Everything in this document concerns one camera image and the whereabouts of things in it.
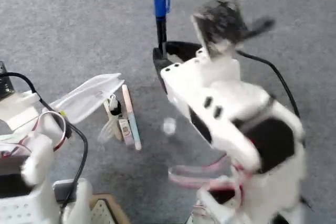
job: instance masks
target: screw hole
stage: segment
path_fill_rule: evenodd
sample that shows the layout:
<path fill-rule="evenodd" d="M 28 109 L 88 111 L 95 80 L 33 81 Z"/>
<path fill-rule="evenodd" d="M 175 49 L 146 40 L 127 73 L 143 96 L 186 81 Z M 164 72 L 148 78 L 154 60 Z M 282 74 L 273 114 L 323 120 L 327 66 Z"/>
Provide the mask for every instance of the screw hole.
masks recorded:
<path fill-rule="evenodd" d="M 206 97 L 204 101 L 204 108 L 206 109 L 209 108 L 212 103 L 212 100 L 213 100 L 212 97 Z"/>
<path fill-rule="evenodd" d="M 215 119 L 219 118 L 222 111 L 223 111 L 223 108 L 221 106 L 216 106 L 215 112 L 214 112 L 214 118 Z"/>

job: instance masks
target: blue marker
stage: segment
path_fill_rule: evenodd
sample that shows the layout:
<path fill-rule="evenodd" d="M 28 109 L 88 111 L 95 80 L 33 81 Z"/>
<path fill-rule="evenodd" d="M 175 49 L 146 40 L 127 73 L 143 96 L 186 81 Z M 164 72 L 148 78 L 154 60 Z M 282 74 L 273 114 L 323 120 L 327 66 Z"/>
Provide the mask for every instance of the blue marker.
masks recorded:
<path fill-rule="evenodd" d="M 154 0 L 156 29 L 157 29 L 157 42 L 161 53 L 166 55 L 166 15 L 169 13 L 170 0 Z"/>

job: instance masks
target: gray table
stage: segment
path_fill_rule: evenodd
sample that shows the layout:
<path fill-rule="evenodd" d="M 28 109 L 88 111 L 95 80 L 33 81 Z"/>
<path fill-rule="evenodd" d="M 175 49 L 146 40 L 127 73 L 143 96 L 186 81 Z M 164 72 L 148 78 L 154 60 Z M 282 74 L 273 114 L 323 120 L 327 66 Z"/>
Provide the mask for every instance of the gray table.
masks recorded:
<path fill-rule="evenodd" d="M 190 15 L 205 1 L 172 0 L 169 39 L 197 42 Z M 307 223 L 335 223 L 336 0 L 240 2 L 247 21 L 262 15 L 277 19 L 275 30 L 249 41 L 245 50 L 278 66 L 297 99 L 307 130 L 304 195 L 314 209 Z M 171 184 L 167 168 L 204 164 L 218 156 L 165 98 L 152 66 L 155 45 L 152 0 L 0 0 L 0 60 L 9 70 L 29 76 L 46 101 L 97 74 L 122 73 L 133 97 L 143 150 L 131 151 L 118 142 L 105 150 L 98 145 L 106 122 L 103 109 L 78 127 L 90 143 L 83 177 L 95 192 L 112 193 L 133 223 L 183 222 L 195 191 Z M 241 62 L 245 80 L 261 84 L 289 106 L 267 66 Z M 14 83 L 27 89 L 20 81 Z M 179 124 L 170 138 L 161 131 L 168 116 Z M 72 177 L 81 153 L 82 142 L 76 138 L 57 158 L 52 180 Z"/>

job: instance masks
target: pen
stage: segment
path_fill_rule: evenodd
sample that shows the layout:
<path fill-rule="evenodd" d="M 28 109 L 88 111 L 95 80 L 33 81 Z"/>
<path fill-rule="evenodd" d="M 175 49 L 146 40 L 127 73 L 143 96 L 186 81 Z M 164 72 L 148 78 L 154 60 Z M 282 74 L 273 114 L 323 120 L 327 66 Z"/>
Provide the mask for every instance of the pen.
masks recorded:
<path fill-rule="evenodd" d="M 135 149 L 141 150 L 141 142 L 140 142 L 140 136 L 139 131 L 137 127 L 137 123 L 135 121 L 134 113 L 133 113 L 133 107 L 132 102 L 130 98 L 130 93 L 128 92 L 128 88 L 125 84 L 121 86 L 122 88 L 122 94 L 124 96 L 125 106 L 127 110 L 128 120 L 130 121 L 130 127 L 133 134 L 134 142 L 135 142 Z"/>
<path fill-rule="evenodd" d="M 161 53 L 166 55 L 166 15 L 169 13 L 170 0 L 154 0 L 154 9 L 156 17 L 157 42 Z"/>

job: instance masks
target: wooden board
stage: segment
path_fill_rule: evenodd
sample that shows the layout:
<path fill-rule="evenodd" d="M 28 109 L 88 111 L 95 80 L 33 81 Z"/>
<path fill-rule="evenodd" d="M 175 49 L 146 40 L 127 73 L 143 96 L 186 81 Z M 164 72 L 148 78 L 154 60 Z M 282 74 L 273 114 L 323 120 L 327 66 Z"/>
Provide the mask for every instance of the wooden board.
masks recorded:
<path fill-rule="evenodd" d="M 111 208 L 118 224 L 130 224 L 130 221 L 127 215 L 123 212 L 121 207 L 114 201 L 111 194 L 95 194 L 90 200 L 90 208 L 92 209 L 98 199 L 105 199 L 109 203 L 109 207 Z"/>

